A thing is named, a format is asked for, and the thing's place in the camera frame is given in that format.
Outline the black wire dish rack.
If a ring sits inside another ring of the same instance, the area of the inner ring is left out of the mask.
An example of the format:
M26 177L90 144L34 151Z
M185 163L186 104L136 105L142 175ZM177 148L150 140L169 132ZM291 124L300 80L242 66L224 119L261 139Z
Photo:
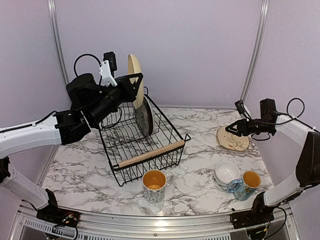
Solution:
M154 131L144 136L135 119L131 102L118 107L99 127L99 135L110 170L122 187L141 178L149 170L166 170L180 163L189 134L182 136L164 112L149 97L154 115Z

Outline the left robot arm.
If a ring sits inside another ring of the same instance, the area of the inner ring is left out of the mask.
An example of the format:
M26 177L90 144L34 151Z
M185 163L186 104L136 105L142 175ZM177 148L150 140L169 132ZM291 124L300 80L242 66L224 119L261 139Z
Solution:
M115 79L115 85L96 83L91 73L84 73L67 84L71 100L69 110L52 111L44 118L0 130L0 185L31 203L53 223L63 219L55 195L19 173L9 156L26 150L76 143L122 103L136 100L143 74L134 73Z

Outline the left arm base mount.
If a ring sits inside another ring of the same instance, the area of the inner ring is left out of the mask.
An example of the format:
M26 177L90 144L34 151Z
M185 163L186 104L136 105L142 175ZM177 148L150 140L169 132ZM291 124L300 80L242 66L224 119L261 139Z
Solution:
M37 212L36 217L40 220L53 223L56 227L67 226L75 228L78 225L80 213L67 209L41 209Z

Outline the grey reindeer plate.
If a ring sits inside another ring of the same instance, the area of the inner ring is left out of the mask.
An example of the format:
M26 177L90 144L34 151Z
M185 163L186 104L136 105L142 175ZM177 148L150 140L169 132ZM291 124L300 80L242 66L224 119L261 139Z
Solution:
M150 110L146 100L143 97L142 105L134 110L136 123L144 136L149 136L150 130Z

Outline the red teal floral plate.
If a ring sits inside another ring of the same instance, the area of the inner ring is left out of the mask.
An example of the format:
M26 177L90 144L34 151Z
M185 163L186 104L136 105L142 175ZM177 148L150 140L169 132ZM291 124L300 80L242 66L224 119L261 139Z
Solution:
M151 135L155 129L154 111L153 111L152 105L150 103L150 100L148 98L146 98L146 101L148 104L148 109L150 111L150 114L149 114L149 118L150 118L150 120L149 120L149 134Z

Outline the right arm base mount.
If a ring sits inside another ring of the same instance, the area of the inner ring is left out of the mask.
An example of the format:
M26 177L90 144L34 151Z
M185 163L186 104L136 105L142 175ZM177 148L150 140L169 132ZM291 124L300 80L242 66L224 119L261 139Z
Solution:
M252 210L233 212L230 215L234 229L241 229L271 222L275 219L272 213L257 213L254 214Z

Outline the cream gold rimmed plate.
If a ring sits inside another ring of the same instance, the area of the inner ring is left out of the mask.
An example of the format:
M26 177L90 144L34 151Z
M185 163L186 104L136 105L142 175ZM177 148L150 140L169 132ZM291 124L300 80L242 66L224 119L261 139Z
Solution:
M226 131L226 126L221 126L216 132L217 144L226 150L244 152L250 146L248 136L237 136Z

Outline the white bowl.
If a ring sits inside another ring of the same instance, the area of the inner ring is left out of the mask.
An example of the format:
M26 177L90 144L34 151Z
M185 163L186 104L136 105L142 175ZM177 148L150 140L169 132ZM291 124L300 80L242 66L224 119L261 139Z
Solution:
M239 179L241 172L236 164L230 161L221 161L215 167L215 180L226 187L232 180Z

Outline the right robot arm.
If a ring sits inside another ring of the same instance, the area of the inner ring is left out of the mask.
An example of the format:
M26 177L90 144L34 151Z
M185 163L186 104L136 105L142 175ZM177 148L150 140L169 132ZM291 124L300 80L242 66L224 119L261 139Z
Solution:
M241 119L228 125L226 131L238 137L279 134L273 157L284 160L292 171L276 186L255 198L247 219L258 224L279 204L320 184L320 132L301 121L300 113L279 112L274 99L265 98L259 102L259 118L250 115L242 100L235 102L235 106Z

